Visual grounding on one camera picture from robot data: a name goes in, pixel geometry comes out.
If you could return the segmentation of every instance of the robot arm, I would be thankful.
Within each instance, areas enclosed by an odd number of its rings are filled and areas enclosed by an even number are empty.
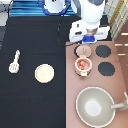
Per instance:
[[[105,0],[71,0],[72,9],[81,20],[72,23],[70,42],[80,41],[85,36],[95,38],[94,42],[86,43],[95,43],[97,40],[107,38],[110,27],[99,28],[106,2]]]

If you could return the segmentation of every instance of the black cloth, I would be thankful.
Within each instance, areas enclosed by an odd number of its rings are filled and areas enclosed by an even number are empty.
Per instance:
[[[100,63],[98,70],[103,76],[112,76],[115,73],[115,67],[110,62]]]
[[[60,19],[8,19],[0,51],[0,128],[66,128],[65,48],[57,42]],[[76,20],[79,17],[64,17],[60,30],[62,45],[69,41],[71,23]],[[107,16],[101,23],[107,23]],[[8,67],[16,50],[21,52],[20,70],[11,74]],[[45,63],[53,66],[55,76],[51,82],[41,84],[34,72]]]
[[[106,45],[99,45],[96,48],[96,54],[99,57],[106,58],[111,54],[111,49]]]

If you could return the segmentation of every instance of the white plate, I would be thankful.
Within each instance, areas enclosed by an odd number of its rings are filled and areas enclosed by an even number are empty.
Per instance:
[[[114,100],[108,92],[99,87],[83,89],[76,99],[76,110],[80,119],[94,128],[109,125],[115,116],[111,109]]]
[[[54,77],[54,69],[48,64],[40,65],[35,70],[35,78],[41,83],[48,83]]]

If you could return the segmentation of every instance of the white bowl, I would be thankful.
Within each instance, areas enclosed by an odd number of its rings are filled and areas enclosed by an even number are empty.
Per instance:
[[[99,87],[83,89],[76,99],[76,110],[80,119],[91,127],[105,127],[115,117],[113,98],[108,92]]]

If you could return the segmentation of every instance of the bowl rim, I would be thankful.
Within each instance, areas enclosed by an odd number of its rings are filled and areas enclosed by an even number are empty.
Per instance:
[[[92,87],[86,87],[86,88],[84,88],[84,89],[78,94],[78,96],[77,96],[77,98],[76,98],[76,111],[77,111],[77,114],[78,114],[79,118],[80,118],[85,124],[87,124],[88,126],[91,126],[91,127],[94,127],[94,128],[96,128],[96,127],[98,127],[98,128],[106,127],[106,126],[108,126],[108,125],[113,121],[113,119],[114,119],[114,117],[115,117],[116,109],[113,110],[113,115],[112,115],[111,119],[110,119],[106,124],[101,125],[101,126],[96,126],[96,125],[91,125],[91,124],[89,124],[88,122],[86,122],[86,121],[81,117],[81,115],[80,115],[80,113],[79,113],[79,110],[78,110],[78,100],[79,100],[79,97],[81,96],[81,94],[82,94],[83,92],[85,92],[86,90],[89,90],[89,89],[98,89],[98,90],[101,90],[101,91],[105,92],[105,93],[109,96],[109,98],[111,99],[112,103],[114,104],[114,100],[113,100],[112,96],[111,96],[107,91],[105,91],[104,89],[102,89],[102,88],[100,88],[100,87],[93,87],[93,86],[92,86]]]

